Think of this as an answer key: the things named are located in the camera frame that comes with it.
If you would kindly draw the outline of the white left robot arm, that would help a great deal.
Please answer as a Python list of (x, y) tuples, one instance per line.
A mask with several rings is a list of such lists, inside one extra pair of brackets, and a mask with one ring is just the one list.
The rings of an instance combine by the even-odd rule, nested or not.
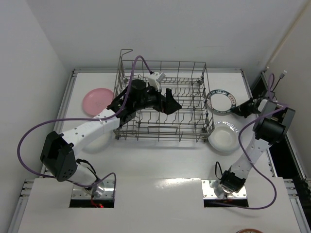
[(99, 181), (92, 167), (83, 166), (80, 151), (102, 135), (131, 121), (136, 112), (146, 108), (170, 115), (182, 106), (174, 99), (172, 90), (165, 95), (143, 80), (133, 80), (98, 115), (85, 123), (62, 133), (55, 131), (46, 137), (40, 160), (59, 181), (69, 181), (91, 189)]

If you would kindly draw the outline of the white plate with green rim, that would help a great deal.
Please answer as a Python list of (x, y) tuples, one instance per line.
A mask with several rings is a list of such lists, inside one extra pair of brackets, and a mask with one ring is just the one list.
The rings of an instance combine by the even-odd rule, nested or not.
[(228, 115), (237, 106), (235, 97), (223, 89), (214, 89), (206, 96), (206, 107), (215, 114)]

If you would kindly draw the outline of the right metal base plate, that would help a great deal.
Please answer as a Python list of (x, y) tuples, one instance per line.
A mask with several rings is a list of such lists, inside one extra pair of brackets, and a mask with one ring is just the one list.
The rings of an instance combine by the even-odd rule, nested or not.
[(201, 180), (204, 200), (246, 200), (245, 186), (238, 192), (229, 192), (222, 188), (219, 180)]

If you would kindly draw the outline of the pink plate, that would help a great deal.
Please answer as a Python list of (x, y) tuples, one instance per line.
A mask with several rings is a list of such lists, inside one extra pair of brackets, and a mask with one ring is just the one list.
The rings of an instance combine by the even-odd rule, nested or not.
[(113, 97), (113, 92), (110, 89), (93, 89), (83, 98), (82, 109), (86, 114), (96, 116), (112, 102)]

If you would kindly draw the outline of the white plate under left arm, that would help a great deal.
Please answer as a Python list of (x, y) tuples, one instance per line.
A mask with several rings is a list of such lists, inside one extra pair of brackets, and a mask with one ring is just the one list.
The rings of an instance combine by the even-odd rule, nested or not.
[(83, 148), (83, 152), (89, 153), (89, 154), (99, 153), (110, 145), (111, 138), (112, 138), (112, 132), (103, 134), (102, 136), (92, 141), (87, 146), (85, 146)]

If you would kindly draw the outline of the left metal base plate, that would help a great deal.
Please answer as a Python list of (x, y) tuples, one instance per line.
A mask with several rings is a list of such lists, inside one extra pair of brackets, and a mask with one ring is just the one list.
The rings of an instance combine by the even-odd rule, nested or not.
[(95, 200), (113, 200), (113, 194), (115, 191), (114, 185), (114, 180), (104, 180), (90, 190), (74, 185), (71, 193), (71, 199), (89, 200), (93, 197)]

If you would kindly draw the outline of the metal base plate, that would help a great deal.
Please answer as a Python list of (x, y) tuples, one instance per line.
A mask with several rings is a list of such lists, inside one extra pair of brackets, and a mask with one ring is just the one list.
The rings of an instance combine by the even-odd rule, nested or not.
[(89, 200), (93, 197), (95, 200), (113, 200), (113, 194), (115, 191), (114, 185), (114, 180), (104, 180), (90, 190), (74, 185), (71, 193), (71, 199)]
[(238, 192), (229, 192), (222, 188), (219, 180), (201, 180), (204, 200), (246, 200), (245, 186)]

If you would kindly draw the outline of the white deep plate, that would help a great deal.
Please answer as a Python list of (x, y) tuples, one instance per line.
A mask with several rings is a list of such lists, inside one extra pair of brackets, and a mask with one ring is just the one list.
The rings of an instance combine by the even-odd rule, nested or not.
[(228, 126), (216, 126), (208, 141), (219, 152), (232, 153), (239, 148), (239, 133)]

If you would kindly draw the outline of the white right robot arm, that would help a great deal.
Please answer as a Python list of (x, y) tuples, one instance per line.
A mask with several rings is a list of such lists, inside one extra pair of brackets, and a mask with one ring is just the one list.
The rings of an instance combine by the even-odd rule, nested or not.
[(295, 110), (261, 97), (249, 99), (233, 108), (232, 113), (244, 118), (256, 114), (258, 118), (253, 123), (253, 136), (247, 148), (243, 149), (243, 155), (224, 171), (219, 181), (218, 187), (228, 194), (239, 192), (261, 155), (285, 137)]

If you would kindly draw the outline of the silver foil plate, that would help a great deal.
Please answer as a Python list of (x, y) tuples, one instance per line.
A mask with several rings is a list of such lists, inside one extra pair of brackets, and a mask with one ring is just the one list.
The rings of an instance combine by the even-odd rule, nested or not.
[(240, 129), (233, 123), (228, 121), (218, 121), (214, 124), (214, 131), (217, 136), (225, 136), (225, 138), (231, 138), (232, 140), (238, 140)]

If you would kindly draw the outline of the brown rimmed bowl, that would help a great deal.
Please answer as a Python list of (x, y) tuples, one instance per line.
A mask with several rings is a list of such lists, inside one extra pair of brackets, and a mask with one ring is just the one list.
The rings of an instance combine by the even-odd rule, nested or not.
[(258, 229), (246, 228), (238, 230), (236, 233), (263, 233), (263, 232)]

